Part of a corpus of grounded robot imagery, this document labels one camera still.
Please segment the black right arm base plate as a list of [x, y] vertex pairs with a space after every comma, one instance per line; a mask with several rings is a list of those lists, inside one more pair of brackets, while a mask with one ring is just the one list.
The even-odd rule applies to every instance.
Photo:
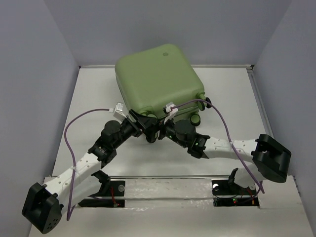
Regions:
[[242, 188], [235, 184], [229, 185], [228, 180], [212, 180], [214, 207], [259, 207], [256, 188]]

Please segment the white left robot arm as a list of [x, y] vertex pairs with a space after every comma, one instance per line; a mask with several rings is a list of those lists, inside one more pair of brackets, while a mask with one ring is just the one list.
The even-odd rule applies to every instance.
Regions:
[[110, 178], [102, 171], [117, 155], [117, 148], [130, 137], [145, 134], [155, 138], [159, 120], [134, 110], [121, 121], [106, 122], [100, 137], [79, 160], [59, 176], [33, 184], [27, 193], [22, 215], [42, 234], [52, 231], [65, 215], [69, 220], [74, 206], [94, 194], [109, 190]]

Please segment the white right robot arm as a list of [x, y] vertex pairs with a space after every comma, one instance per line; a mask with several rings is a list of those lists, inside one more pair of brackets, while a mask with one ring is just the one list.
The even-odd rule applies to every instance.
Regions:
[[291, 152], [268, 134], [253, 140], [225, 140], [197, 133], [188, 120], [157, 122], [145, 131], [148, 142], [168, 138], [185, 148], [195, 158], [231, 158], [239, 160], [241, 168], [232, 170], [228, 190], [238, 194], [264, 180], [285, 183]]

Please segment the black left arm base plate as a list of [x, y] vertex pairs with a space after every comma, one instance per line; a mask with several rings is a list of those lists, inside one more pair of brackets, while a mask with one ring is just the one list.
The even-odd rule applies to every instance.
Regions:
[[79, 207], [88, 208], [124, 208], [125, 181], [114, 180], [109, 186], [102, 185], [99, 192], [78, 203]]

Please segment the green hard-shell suitcase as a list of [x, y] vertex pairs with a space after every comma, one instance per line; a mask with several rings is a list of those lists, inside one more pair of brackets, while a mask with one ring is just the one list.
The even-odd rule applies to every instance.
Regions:
[[164, 107], [180, 108], [174, 121], [187, 119], [199, 126], [199, 112], [205, 109], [204, 85], [182, 50], [173, 44], [120, 58], [115, 65], [116, 80], [128, 110], [164, 119]]

